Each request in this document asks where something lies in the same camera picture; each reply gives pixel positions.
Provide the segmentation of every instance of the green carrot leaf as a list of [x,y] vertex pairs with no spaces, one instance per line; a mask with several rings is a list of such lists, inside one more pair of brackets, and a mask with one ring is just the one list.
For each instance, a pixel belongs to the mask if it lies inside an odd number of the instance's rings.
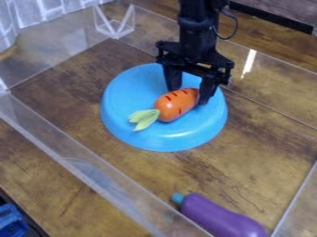
[[156,109],[147,109],[141,111],[136,111],[128,116],[129,122],[137,123],[144,117],[156,113]]
[[129,117],[129,122],[136,123],[133,131],[144,130],[159,118],[159,110],[148,109],[135,112]]

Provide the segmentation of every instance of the wooden table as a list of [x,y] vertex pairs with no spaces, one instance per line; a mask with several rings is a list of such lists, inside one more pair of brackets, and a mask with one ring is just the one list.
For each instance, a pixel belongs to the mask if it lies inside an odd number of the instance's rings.
[[[149,2],[139,4],[175,17],[175,1]],[[236,43],[315,71],[315,37],[236,15]],[[221,22],[226,33],[228,23]],[[252,75],[254,81],[235,81],[224,89],[228,119],[212,142],[184,152],[152,153],[113,138],[98,119],[108,81],[152,61],[131,46],[105,40],[10,92],[163,201],[169,203],[173,192],[199,192],[271,232],[317,155],[317,110],[308,100],[317,82],[298,78],[298,83],[282,66]],[[264,84],[260,77],[271,79],[279,72],[284,78]],[[282,94],[295,108],[270,94]],[[148,236],[3,121],[0,128],[0,186],[52,236]]]

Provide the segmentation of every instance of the toy carrot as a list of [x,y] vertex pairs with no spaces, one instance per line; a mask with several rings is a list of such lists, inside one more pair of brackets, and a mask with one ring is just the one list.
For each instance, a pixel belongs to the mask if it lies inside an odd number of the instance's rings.
[[129,122],[136,123],[133,131],[145,129],[156,120],[171,122],[185,114],[196,105],[199,90],[185,88],[164,94],[155,102],[153,109],[135,112]]

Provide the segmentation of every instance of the blue bowl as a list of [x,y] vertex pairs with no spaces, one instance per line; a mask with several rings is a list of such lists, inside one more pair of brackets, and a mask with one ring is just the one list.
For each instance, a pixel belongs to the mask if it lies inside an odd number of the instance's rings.
[[[200,78],[183,73],[181,88],[199,88]],[[227,107],[220,88],[204,106],[196,106],[177,120],[156,121],[145,130],[133,131],[128,116],[153,108],[156,99],[168,93],[161,66],[156,63],[136,66],[121,72],[104,91],[100,116],[112,135],[124,143],[149,151],[176,152],[209,141],[220,132]]]

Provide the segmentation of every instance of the robotic arm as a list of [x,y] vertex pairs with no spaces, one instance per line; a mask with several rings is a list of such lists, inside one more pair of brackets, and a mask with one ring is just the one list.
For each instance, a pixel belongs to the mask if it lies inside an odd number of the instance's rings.
[[[179,0],[179,42],[156,42],[157,63],[163,66],[168,91],[179,89],[181,72],[201,78],[197,105],[208,102],[219,84],[228,85],[234,62],[215,49],[216,37],[228,39],[238,29],[235,16],[224,10],[228,0]],[[235,20],[228,37],[217,34],[219,13]]]

